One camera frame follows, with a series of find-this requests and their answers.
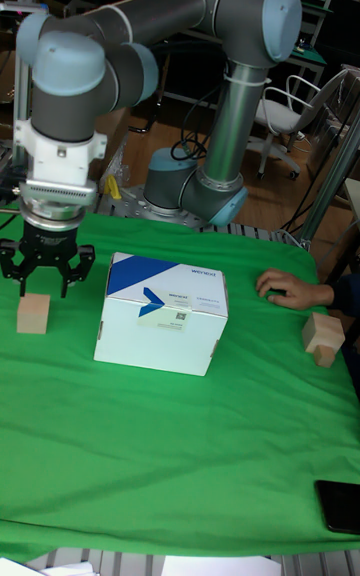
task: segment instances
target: yellow object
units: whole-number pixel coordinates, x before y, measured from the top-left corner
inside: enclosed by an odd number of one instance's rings
[[[109,174],[105,181],[104,194],[110,194],[114,200],[121,200],[121,194],[113,174]]]

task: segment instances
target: light blue joint cap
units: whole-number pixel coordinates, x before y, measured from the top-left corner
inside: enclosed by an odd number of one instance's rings
[[[217,227],[225,227],[228,223],[232,221],[234,216],[242,208],[248,195],[248,190],[246,187],[242,187],[235,196],[233,196],[225,205],[218,211],[215,216],[210,218],[209,223],[216,225]]]
[[[171,147],[163,147],[158,149],[151,157],[149,169],[155,172],[176,172],[183,169],[195,169],[197,166],[196,160],[187,158],[183,149],[176,149],[176,156],[184,154],[184,160],[174,160],[170,154]]]
[[[277,63],[288,58],[299,35],[300,0],[264,0],[262,27],[266,51]]]
[[[94,89],[105,74],[105,53],[91,38],[49,32],[39,40],[33,69],[37,87],[53,96],[77,96]]]
[[[24,18],[16,36],[16,51],[21,60],[30,67],[33,66],[36,57],[40,32],[49,14],[30,14]]]
[[[138,103],[141,103],[142,100],[149,98],[157,88],[159,82],[159,68],[154,54],[144,45],[140,45],[140,43],[123,43],[123,45],[129,45],[135,49],[143,68],[143,90],[139,100],[135,103],[137,105]]]

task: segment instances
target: finger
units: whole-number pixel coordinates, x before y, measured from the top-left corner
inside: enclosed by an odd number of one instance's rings
[[[281,294],[268,296],[268,301],[273,305],[287,307],[288,309],[297,309],[298,305],[298,300],[294,296],[282,296]]]
[[[260,289],[261,285],[268,278],[275,278],[275,277],[279,277],[279,276],[283,277],[285,273],[286,272],[282,272],[280,269],[274,269],[274,268],[270,267],[270,269],[267,269],[266,272],[261,274],[261,276],[259,276],[259,278],[257,279],[256,291],[258,291]]]
[[[291,288],[292,288],[292,281],[288,280],[287,278],[282,278],[279,276],[279,278],[266,280],[265,283],[263,283],[263,285],[258,290],[258,294],[260,298],[263,298],[270,289],[282,289],[285,292],[287,292],[291,291]]]

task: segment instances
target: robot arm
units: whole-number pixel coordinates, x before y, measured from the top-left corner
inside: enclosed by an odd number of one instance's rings
[[[300,0],[126,0],[66,20],[25,19],[17,51],[33,68],[33,109],[31,120],[17,121],[15,134],[30,156],[20,188],[30,252],[41,256],[35,236],[44,232],[48,246],[55,235],[63,245],[69,231],[76,235],[95,196],[88,165],[106,146],[106,137],[94,133],[96,116],[150,96],[158,72],[146,45],[191,27],[222,39],[232,72],[204,165],[185,154],[182,161],[155,155],[145,195],[154,205],[230,222],[246,198],[239,170],[268,70],[290,55],[300,23]],[[56,246],[48,256],[48,264],[59,256]],[[10,269],[8,256],[6,275]],[[21,280],[18,270],[10,276]],[[67,272],[68,282],[83,278]]]

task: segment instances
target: white paper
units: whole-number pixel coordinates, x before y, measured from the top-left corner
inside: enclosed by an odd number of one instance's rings
[[[0,558],[0,576],[36,576],[36,572],[8,558]]]
[[[166,556],[161,576],[281,576],[281,565],[261,557]]]
[[[63,567],[51,567],[40,572],[45,576],[96,576],[93,566],[89,562],[64,565]],[[20,563],[15,563],[7,558],[0,558],[0,576],[36,576],[38,572]]]
[[[93,566],[89,562],[74,563],[61,567],[48,567],[48,569],[42,569],[41,573],[45,574],[45,576],[95,576]]]

